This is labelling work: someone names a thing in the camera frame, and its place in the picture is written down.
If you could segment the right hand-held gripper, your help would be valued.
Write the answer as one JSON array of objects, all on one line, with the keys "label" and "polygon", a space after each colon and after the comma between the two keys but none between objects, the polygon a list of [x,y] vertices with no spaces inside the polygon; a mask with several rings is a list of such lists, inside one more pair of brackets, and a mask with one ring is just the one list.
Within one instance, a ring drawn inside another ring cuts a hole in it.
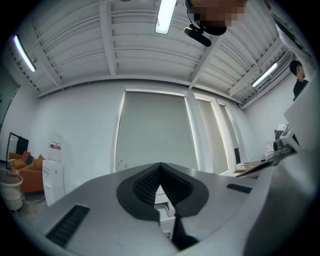
[{"label": "right hand-held gripper", "polygon": [[280,126],[273,142],[278,160],[301,152],[320,154],[320,82],[311,81],[284,113],[287,125]]}]

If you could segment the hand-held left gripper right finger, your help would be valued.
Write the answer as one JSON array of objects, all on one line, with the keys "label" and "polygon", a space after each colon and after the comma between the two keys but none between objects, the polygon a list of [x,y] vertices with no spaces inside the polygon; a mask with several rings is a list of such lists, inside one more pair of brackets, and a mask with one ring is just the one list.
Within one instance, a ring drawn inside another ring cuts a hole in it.
[{"label": "hand-held left gripper right finger", "polygon": [[261,181],[160,163],[160,181],[175,208],[164,256],[243,256],[258,217]]}]

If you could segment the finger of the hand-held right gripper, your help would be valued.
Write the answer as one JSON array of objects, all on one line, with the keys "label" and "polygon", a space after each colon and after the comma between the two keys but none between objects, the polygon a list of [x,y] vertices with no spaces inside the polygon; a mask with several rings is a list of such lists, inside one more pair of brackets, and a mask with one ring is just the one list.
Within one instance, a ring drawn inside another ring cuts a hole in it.
[{"label": "finger of the hand-held right gripper", "polygon": [[302,152],[275,168],[262,210],[246,242],[248,256],[305,256],[320,229],[320,153]]}]

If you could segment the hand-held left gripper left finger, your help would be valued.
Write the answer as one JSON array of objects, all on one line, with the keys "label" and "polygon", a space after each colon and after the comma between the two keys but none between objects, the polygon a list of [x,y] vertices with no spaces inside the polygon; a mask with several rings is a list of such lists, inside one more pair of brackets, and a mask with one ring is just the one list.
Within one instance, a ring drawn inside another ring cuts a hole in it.
[{"label": "hand-held left gripper left finger", "polygon": [[59,254],[77,256],[172,256],[178,249],[155,220],[129,214],[117,197],[127,178],[153,171],[147,164],[94,178],[49,206],[44,212],[44,235]]}]

